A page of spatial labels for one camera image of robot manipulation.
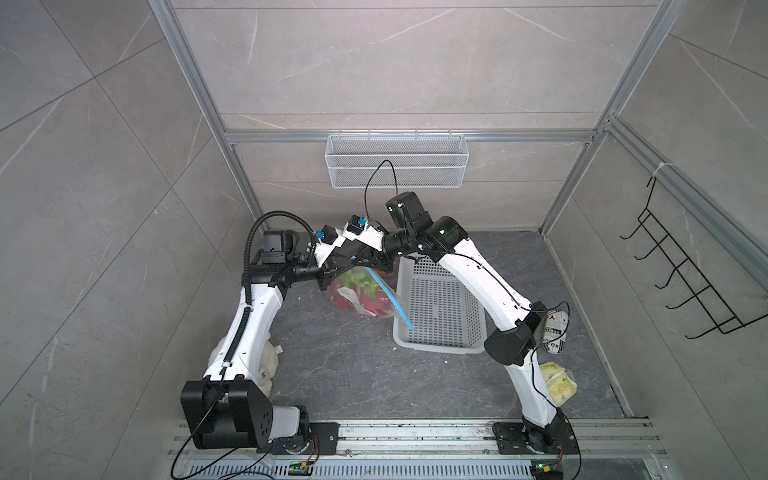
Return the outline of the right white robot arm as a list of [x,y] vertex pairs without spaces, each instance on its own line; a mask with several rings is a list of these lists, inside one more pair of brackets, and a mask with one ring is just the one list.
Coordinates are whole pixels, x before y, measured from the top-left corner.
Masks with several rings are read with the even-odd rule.
[[545,453],[556,446],[566,425],[540,370],[534,333],[549,310],[519,294],[485,260],[459,223],[443,216],[437,220],[414,192],[406,191],[386,202],[395,230],[386,232],[367,217],[353,215],[344,228],[326,226],[319,241],[333,247],[353,245],[354,265],[385,271],[395,259],[411,254],[430,258],[450,272],[491,316],[495,330],[484,342],[486,353],[504,366],[522,408],[523,431],[529,448]]

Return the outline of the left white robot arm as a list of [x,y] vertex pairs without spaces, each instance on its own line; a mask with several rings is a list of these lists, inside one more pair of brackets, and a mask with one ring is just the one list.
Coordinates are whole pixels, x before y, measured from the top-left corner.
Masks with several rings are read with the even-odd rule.
[[187,382],[181,392],[196,448],[253,447],[290,454],[312,448],[306,409],[273,405],[257,379],[267,372],[262,356],[288,289],[303,281],[327,287],[334,270],[324,263],[343,242],[338,229],[317,233],[307,248],[292,230],[268,231],[259,251],[246,253],[232,325],[202,379]]

